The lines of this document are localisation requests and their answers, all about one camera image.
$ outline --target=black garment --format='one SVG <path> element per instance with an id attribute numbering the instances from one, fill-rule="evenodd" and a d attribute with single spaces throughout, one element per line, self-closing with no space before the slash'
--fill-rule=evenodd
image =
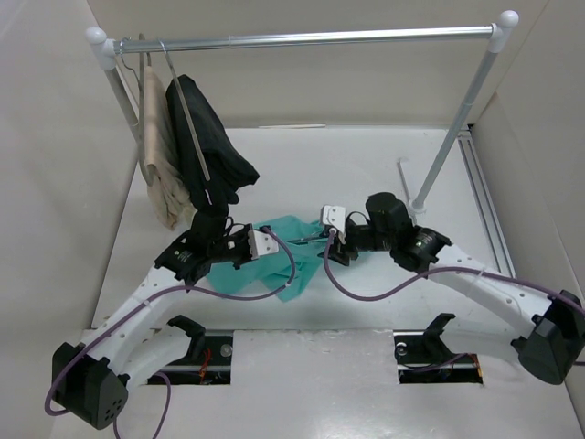
<path id="1" fill-rule="evenodd" d="M 233 147 L 221 121 L 195 82 L 181 75 L 179 82 L 197 132 L 201 151 L 206 159 L 211 181 L 206 182 L 175 83 L 166 89 L 166 100 L 175 133 L 179 172 L 197 210 L 227 216 L 228 204 L 238 204 L 236 190 L 253 185 L 260 177 L 254 166 Z M 208 189 L 213 208 L 209 207 Z"/>

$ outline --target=cable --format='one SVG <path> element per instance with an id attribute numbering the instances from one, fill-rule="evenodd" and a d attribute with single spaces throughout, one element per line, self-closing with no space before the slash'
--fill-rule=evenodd
<path id="1" fill-rule="evenodd" d="M 203 379 L 205 378 L 205 374 L 207 372 L 207 366 L 209 365 L 209 361 L 211 360 L 211 349 L 207 348 L 204 351 L 203 356 L 205 357 L 205 360 L 203 361 L 203 364 L 199 369 L 199 377 L 201 378 L 201 384 L 203 384 Z"/>
<path id="2" fill-rule="evenodd" d="M 474 268 L 469 268 L 469 267 L 455 267 L 455 266 L 453 266 L 453 267 L 433 268 L 433 269 L 430 269 L 426 272 L 417 274 L 416 276 L 412 276 L 407 281 L 403 282 L 402 284 L 398 285 L 395 288 L 392 288 L 390 291 L 383 293 L 383 294 L 373 295 L 373 296 L 363 296 L 363 295 L 354 294 L 354 293 L 351 293 L 350 291 L 346 290 L 344 288 L 344 286 L 341 285 L 335 279 L 335 277 L 333 276 L 333 273 L 331 272 L 331 267 L 329 266 L 329 250 L 331 249 L 331 245 L 333 244 L 335 234 L 336 234 L 335 229 L 329 230 L 329 239 L 327 240 L 327 245 L 325 246 L 325 251 L 324 251 L 324 255 L 323 255 L 323 265 L 325 268 L 325 273 L 327 274 L 327 277 L 329 278 L 331 283 L 335 286 L 335 288 L 337 288 L 339 291 L 341 291 L 347 297 L 351 297 L 352 299 L 359 300 L 361 302 L 376 302 L 378 300 L 386 299 L 386 298 L 396 294 L 397 292 L 403 290 L 404 288 L 406 288 L 410 284 L 414 284 L 419 279 L 426 278 L 432 274 L 445 273 L 445 272 L 457 272 L 457 273 L 469 273 L 469 274 L 476 274 L 476 275 L 480 274 L 480 275 L 482 275 L 482 277 L 486 277 L 488 279 L 494 279 L 496 281 L 507 282 L 509 284 L 516 284 L 516 285 L 520 285 L 520 286 L 525 286 L 527 288 L 531 288 L 533 290 L 537 290 L 541 293 L 544 293 L 546 295 L 549 295 L 550 297 L 553 297 L 553 298 L 559 300 L 560 302 L 564 303 L 565 305 L 570 306 L 571 308 L 575 309 L 582 316 L 585 317 L 585 309 L 583 309 L 580 305 L 577 305 L 575 302 L 572 302 L 564 295 L 561 295 L 561 294 L 557 293 L 556 291 L 552 291 L 552 290 L 548 289 L 547 287 L 540 286 L 538 284 L 534 284 L 534 283 L 529 282 L 529 281 L 522 281 L 520 279 L 515 279 L 513 277 L 504 276 L 502 274 L 482 272 L 480 270 L 475 270 Z"/>
<path id="3" fill-rule="evenodd" d="M 430 364 L 429 366 L 421 366 L 419 368 L 413 368 L 413 367 L 408 366 L 406 364 L 399 364 L 399 365 L 400 366 L 404 366 L 408 370 L 411 370 L 411 371 L 417 372 L 417 373 L 431 372 L 433 370 L 442 369 L 445 366 L 449 366 L 450 364 L 454 365 L 457 361 L 459 361 L 460 359 L 462 359 L 464 357 L 467 357 L 468 355 L 471 357 L 471 354 L 468 354 L 468 353 L 457 354 L 453 358 L 448 359 L 447 361 L 445 361 L 444 363 L 441 363 L 441 364 Z"/>
<path id="4" fill-rule="evenodd" d="M 284 285 L 279 286 L 277 289 L 275 289 L 274 291 L 271 291 L 269 293 L 261 294 L 261 295 L 254 295 L 252 297 L 222 294 L 222 293 L 218 293 L 218 292 L 213 291 L 213 290 L 208 290 L 207 288 L 201 288 L 200 286 L 194 286 L 194 285 L 177 285 L 177 286 L 171 286 L 169 288 L 165 288 L 164 290 L 161 290 L 157 293 L 154 293 L 153 295 L 148 297 L 148 299 L 146 299 L 146 301 L 144 301 L 144 302 L 150 303 L 150 302 L 158 299 L 159 297 L 161 297 L 165 294 L 173 293 L 175 291 L 184 291 L 184 290 L 186 290 L 187 292 L 189 292 L 191 290 L 198 291 L 200 293 L 213 295 L 214 297 L 219 297 L 219 298 L 228 299 L 228 300 L 238 300 L 241 302 L 253 302 L 253 301 L 257 301 L 257 300 L 266 299 L 268 297 L 272 297 L 273 295 L 277 295 L 278 293 L 280 293 L 282 290 L 284 290 L 285 288 L 287 288 L 288 286 L 290 286 L 293 283 L 294 276 L 296 275 L 296 265 L 294 262 L 293 254 L 291 253 L 289 248 L 286 246 L 286 244 L 278 236 L 276 236 L 272 232 L 272 230 L 270 230 L 270 228 L 262 227 L 261 230 L 264 233 L 269 234 L 276 242 L 278 242 L 278 244 L 284 250 L 286 255 L 289 257 L 289 261 L 291 262 L 291 275 L 289 276 L 289 279 L 284 283 Z M 90 352 L 93 348 L 98 346 L 104 339 L 109 337 L 113 332 L 115 332 L 118 328 L 120 328 L 122 325 L 124 325 L 128 320 L 130 320 L 132 317 L 134 317 L 136 314 L 138 314 L 140 311 L 142 311 L 142 309 L 146 307 L 146 304 L 144 302 L 140 303 L 137 307 L 135 307 L 135 309 L 130 311 L 126 316 L 122 317 L 120 320 L 118 320 L 116 323 L 114 323 L 111 327 L 104 330 L 103 333 L 101 333 L 89 345 L 87 345 L 85 348 L 83 348 L 80 351 L 80 353 L 77 354 L 63 368 L 63 370 L 57 375 L 55 380 L 52 382 L 51 387 L 49 388 L 49 390 L 47 392 L 47 396 L 45 397 L 45 413 L 46 414 L 48 414 L 49 416 L 61 416 L 63 414 L 69 413 L 69 410 L 57 410 L 56 411 L 56 410 L 51 409 L 51 400 L 53 399 L 53 395 L 55 394 L 55 391 L 57 390 L 57 387 L 59 386 L 59 384 L 64 380 L 64 378 L 67 376 L 69 371 L 71 369 L 73 369 L 73 367 L 85 355 L 88 354 L 88 352 Z"/>
<path id="5" fill-rule="evenodd" d="M 169 407 L 169 405 L 171 405 L 171 387 L 172 387 L 171 380 L 168 379 L 168 377 L 163 372 L 156 372 L 155 376 L 162 378 L 163 381 L 165 382 L 166 402 L 165 402 L 165 407 L 163 409 L 163 414 L 161 416 L 161 420 L 158 422 L 158 426 L 156 427 L 156 430 L 154 431 L 153 439 L 156 439 L 158 437 L 159 433 L 161 433 L 161 429 L 163 428 L 163 423 L 165 423 L 166 414 L 168 413 L 168 407 Z M 120 431 L 118 431 L 118 418 L 113 420 L 113 435 L 116 437 L 116 439 L 122 439 L 122 437 L 120 436 Z"/>

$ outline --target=metal pole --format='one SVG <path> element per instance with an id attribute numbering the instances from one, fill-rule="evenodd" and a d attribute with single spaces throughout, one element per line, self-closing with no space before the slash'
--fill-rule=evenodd
<path id="1" fill-rule="evenodd" d="M 141 133 L 138 125 L 138 119 L 136 113 L 126 93 L 120 74 L 116 69 L 116 58 L 113 53 L 113 40 L 108 39 L 106 33 L 99 27 L 90 27 L 85 31 L 85 38 L 90 43 L 91 50 L 98 60 L 101 69 L 106 74 L 108 82 L 112 87 L 113 94 L 116 96 L 120 108 L 124 114 L 124 118 L 130 127 L 130 131 L 134 136 L 134 140 L 137 143 L 141 142 Z"/>
<path id="2" fill-rule="evenodd" d="M 475 76 L 473 77 L 472 83 L 465 93 L 463 102 L 459 106 L 459 110 L 457 110 L 457 113 L 453 118 L 451 126 L 449 127 L 449 131 L 447 131 L 441 148 L 439 149 L 439 153 L 437 153 L 437 156 L 432 162 L 429 174 L 427 174 L 424 182 L 422 183 L 422 186 L 420 187 L 419 194 L 410 203 L 410 207 L 414 213 L 421 213 L 425 210 L 424 201 L 429 195 L 432 185 L 437 179 L 437 176 L 439 175 L 439 172 L 441 171 L 441 168 L 447 159 L 447 155 L 449 155 L 451 147 L 455 142 L 458 133 L 461 131 L 463 124 L 465 123 L 465 119 L 467 119 L 469 111 L 473 107 L 475 98 L 482 89 L 482 85 L 484 85 L 487 74 L 494 65 L 497 54 L 502 51 L 506 41 L 512 33 L 512 29 L 514 29 L 517 24 L 518 14 L 515 11 L 505 11 L 502 13 L 502 15 L 500 15 L 497 23 L 493 24 L 494 34 L 490 38 L 490 43 L 487 47 L 484 57 L 482 58 L 482 62 L 480 62 L 480 65 L 475 72 Z"/>
<path id="3" fill-rule="evenodd" d="M 321 32 L 314 34 L 259 35 L 227 37 L 220 39 L 164 40 L 168 51 L 211 50 L 221 48 L 274 48 L 323 44 L 375 43 L 385 41 L 437 41 L 488 39 L 494 33 L 493 26 L 435 27 L 427 29 L 361 30 L 353 32 Z M 120 55 L 120 41 L 113 41 L 113 51 Z M 123 43 L 123 53 L 161 52 L 158 40 Z"/>
<path id="4" fill-rule="evenodd" d="M 120 104 L 120 108 L 122 108 L 124 118 L 130 127 L 130 131 L 132 131 L 134 140 L 136 143 L 142 142 L 142 135 L 140 133 L 138 119 L 136 118 L 136 113 L 134 112 L 134 108 L 132 107 L 132 103 L 128 97 L 128 93 L 126 93 L 126 89 L 124 88 L 122 79 L 118 73 L 118 69 L 105 70 L 104 73 L 106 74 L 108 82 L 112 87 L 113 94 L 116 96 L 116 99 Z"/>

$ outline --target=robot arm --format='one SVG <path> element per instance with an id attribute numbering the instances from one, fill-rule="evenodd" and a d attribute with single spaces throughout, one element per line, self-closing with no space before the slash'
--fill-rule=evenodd
<path id="1" fill-rule="evenodd" d="M 191 230 L 156 259 L 134 293 L 101 327 L 76 347 L 63 343 L 57 349 L 53 355 L 54 381 L 86 347 L 99 341 L 65 372 L 53 401 L 101 430 L 118 416 L 129 391 L 169 362 L 186 354 L 193 358 L 199 355 L 205 329 L 198 323 L 177 316 L 152 337 L 150 330 L 183 297 L 180 292 L 188 291 L 209 272 L 212 263 L 233 262 L 238 267 L 279 250 L 270 233 L 254 230 L 249 224 L 226 234 L 225 223 L 225 217 L 212 218 L 198 212 Z"/>
<path id="2" fill-rule="evenodd" d="M 371 196 L 366 210 L 367 224 L 356 225 L 350 218 L 343 221 L 345 208 L 323 208 L 322 223 L 335 230 L 329 259 L 348 265 L 359 252 L 389 252 L 405 270 L 449 286 L 500 316 L 521 336 L 511 345 L 525 369 L 545 382 L 563 382 L 585 346 L 585 313 L 577 296 L 566 291 L 546 296 L 500 282 L 508 278 L 435 230 L 413 225 L 404 203 L 392 194 Z"/>

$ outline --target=white rail end cap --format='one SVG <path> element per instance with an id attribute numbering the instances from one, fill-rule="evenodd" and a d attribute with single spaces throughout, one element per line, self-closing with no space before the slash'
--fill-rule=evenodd
<path id="1" fill-rule="evenodd" d="M 116 59 L 113 52 L 113 39 L 108 36 L 99 27 L 88 27 L 85 31 L 85 39 L 90 43 L 91 50 L 102 70 L 112 70 L 116 68 Z"/>

